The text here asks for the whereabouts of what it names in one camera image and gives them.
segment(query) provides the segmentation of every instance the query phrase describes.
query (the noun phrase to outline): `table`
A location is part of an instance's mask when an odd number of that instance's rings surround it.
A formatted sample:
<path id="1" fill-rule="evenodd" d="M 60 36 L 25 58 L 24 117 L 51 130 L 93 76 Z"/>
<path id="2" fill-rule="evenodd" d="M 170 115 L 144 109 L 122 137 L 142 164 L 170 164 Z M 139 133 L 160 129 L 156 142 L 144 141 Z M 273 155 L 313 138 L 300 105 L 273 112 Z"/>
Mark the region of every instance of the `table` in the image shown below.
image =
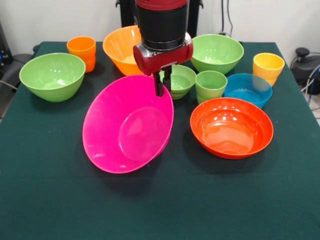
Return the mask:
<path id="1" fill-rule="evenodd" d="M 242 43 L 230 74 L 251 73 L 275 43 Z M 36 56 L 67 52 L 43 42 Z M 285 66 L 264 107 L 274 138 L 261 153 L 220 159 L 192 135 L 195 88 L 174 101 L 164 152 L 142 169 L 97 169 L 82 144 L 95 96 L 122 74 L 97 43 L 94 72 L 75 96 L 51 103 L 20 86 L 0 124 L 1 240 L 313 240 L 320 238 L 320 128 Z"/>

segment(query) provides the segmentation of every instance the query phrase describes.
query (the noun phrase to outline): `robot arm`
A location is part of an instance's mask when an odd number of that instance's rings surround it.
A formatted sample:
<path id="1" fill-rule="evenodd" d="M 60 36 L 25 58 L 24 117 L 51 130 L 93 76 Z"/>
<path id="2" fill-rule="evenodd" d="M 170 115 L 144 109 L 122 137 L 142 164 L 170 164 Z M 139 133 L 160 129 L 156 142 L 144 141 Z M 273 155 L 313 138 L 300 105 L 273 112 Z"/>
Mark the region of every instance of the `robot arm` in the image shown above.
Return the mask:
<path id="1" fill-rule="evenodd" d="M 163 84 L 171 90 L 173 64 L 189 60 L 193 44 L 187 33 L 188 0 L 135 0 L 142 41 L 133 47 L 139 69 L 153 74 L 155 94 L 162 96 Z M 164 70 L 163 84 L 159 72 Z"/>

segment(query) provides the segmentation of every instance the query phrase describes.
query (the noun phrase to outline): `black cylindrical robot wrist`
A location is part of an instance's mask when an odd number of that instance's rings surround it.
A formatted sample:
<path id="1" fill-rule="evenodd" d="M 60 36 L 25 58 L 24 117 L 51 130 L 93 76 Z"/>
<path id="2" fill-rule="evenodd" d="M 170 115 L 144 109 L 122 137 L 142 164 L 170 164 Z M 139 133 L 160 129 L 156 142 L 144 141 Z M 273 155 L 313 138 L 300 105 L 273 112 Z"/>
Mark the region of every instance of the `black cylindrical robot wrist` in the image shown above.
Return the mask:
<path id="1" fill-rule="evenodd" d="M 153 51 L 165 52 L 184 44 L 188 26 L 187 4 L 172 10 L 152 11 L 137 6 L 142 44 Z"/>

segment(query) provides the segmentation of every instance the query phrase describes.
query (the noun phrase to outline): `red-orange bowl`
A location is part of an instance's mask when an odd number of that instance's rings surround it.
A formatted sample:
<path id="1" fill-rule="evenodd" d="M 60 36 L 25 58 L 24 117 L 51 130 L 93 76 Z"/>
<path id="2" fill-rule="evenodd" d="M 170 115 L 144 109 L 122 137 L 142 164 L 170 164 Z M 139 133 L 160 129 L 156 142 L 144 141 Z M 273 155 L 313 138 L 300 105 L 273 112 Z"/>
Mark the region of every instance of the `red-orange bowl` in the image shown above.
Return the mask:
<path id="1" fill-rule="evenodd" d="M 198 105 L 190 118 L 196 139 L 212 154 L 243 159 L 265 149 L 274 136 L 268 115 L 250 102 L 220 97 Z"/>

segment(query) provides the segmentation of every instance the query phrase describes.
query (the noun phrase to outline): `white wall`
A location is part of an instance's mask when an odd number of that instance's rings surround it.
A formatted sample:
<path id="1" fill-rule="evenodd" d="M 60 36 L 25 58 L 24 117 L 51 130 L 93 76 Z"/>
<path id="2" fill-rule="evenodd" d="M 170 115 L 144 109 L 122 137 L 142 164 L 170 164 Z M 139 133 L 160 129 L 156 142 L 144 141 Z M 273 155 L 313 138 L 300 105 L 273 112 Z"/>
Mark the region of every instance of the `white wall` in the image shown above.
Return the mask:
<path id="1" fill-rule="evenodd" d="M 31 53 L 42 41 L 88 35 L 102 41 L 121 27 L 116 0 L 0 0 L 0 20 L 11 51 Z M 221 1 L 203 0 L 198 35 L 221 30 Z M 297 47 L 320 52 L 319 0 L 230 0 L 232 36 L 276 42 L 287 62 Z M 225 15 L 225 31 L 229 30 Z"/>
<path id="2" fill-rule="evenodd" d="M 203 2 L 198 34 L 221 31 L 221 1 Z M 232 37 L 239 41 L 276 42 L 287 63 L 297 47 L 320 52 L 320 0 L 230 0 L 229 8 Z M 227 14 L 224 19 L 224 31 L 229 31 Z"/>

